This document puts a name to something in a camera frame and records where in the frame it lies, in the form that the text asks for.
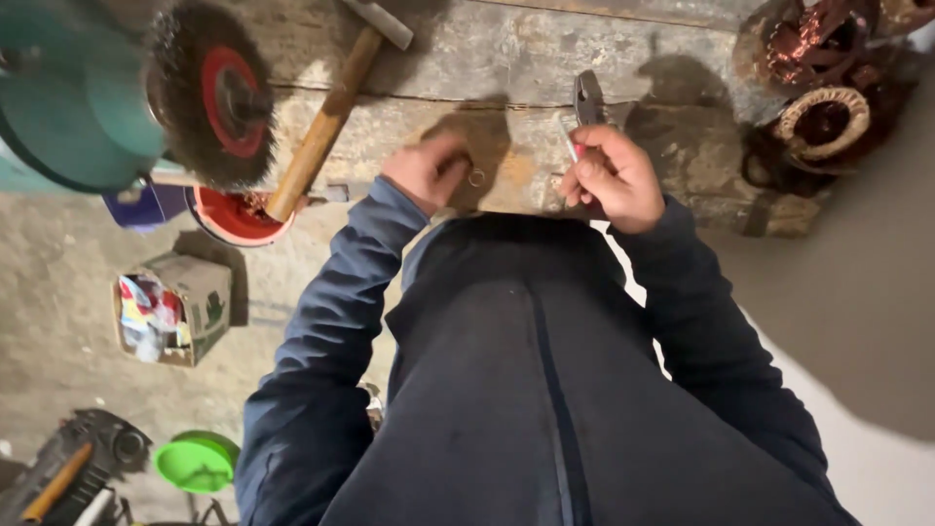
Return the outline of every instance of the hand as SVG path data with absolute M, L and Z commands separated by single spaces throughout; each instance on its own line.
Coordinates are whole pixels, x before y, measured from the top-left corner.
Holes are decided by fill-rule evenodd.
M 448 204 L 470 171 L 466 140 L 454 132 L 403 148 L 383 163 L 383 175 L 429 217 Z
M 653 229 L 666 210 L 653 164 L 639 146 L 608 125 L 581 126 L 569 136 L 591 147 L 571 166 L 558 193 L 567 204 L 597 200 L 607 219 L 625 234 Z

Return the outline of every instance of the cardboard box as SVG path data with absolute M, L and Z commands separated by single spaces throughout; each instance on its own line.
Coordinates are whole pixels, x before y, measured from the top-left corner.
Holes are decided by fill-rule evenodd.
M 231 270 L 203 259 L 169 252 L 123 275 L 134 274 L 157 278 L 165 288 L 179 296 L 182 321 L 188 323 L 192 335 L 191 345 L 167 348 L 158 363 L 181 367 L 197 365 L 230 328 Z M 134 355 L 134 347 L 123 338 L 120 284 L 116 279 L 112 292 L 117 340 L 123 352 Z

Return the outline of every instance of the hammer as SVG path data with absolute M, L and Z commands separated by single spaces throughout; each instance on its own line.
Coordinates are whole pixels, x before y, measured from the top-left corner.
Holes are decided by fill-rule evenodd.
M 298 200 L 305 195 L 322 169 L 328 151 L 351 114 L 357 89 L 367 76 L 383 39 L 393 42 L 403 51 L 412 42 L 412 31 L 386 9 L 372 2 L 343 1 L 363 17 L 368 25 L 354 43 L 351 55 L 341 70 L 340 80 L 332 86 L 322 108 L 311 122 L 308 133 L 302 139 L 302 146 L 293 155 L 293 160 L 280 179 L 276 192 L 266 204 L 266 213 L 283 223 L 295 211 Z

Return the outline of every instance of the pliers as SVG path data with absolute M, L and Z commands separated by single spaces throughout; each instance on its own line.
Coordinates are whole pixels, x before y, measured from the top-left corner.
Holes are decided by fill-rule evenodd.
M 572 95 L 571 104 L 575 109 L 575 116 L 578 117 L 578 125 L 603 124 L 604 116 L 597 109 L 600 99 L 600 87 L 596 86 L 597 77 L 593 71 L 584 71 L 575 77 L 575 93 Z M 587 150 L 583 144 L 575 144 L 575 153 L 580 157 Z

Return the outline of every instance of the sleeve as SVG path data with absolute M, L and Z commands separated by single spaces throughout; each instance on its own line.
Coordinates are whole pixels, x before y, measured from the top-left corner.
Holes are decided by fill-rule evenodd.
M 383 292 L 428 224 L 383 177 L 349 212 L 302 293 L 274 371 L 244 407 L 235 488 L 241 524 L 317 524 L 373 432 L 357 387 L 381 331 Z
M 783 387 L 692 213 L 666 196 L 653 230 L 611 234 L 646 287 L 646 316 L 672 381 L 836 503 L 812 415 Z

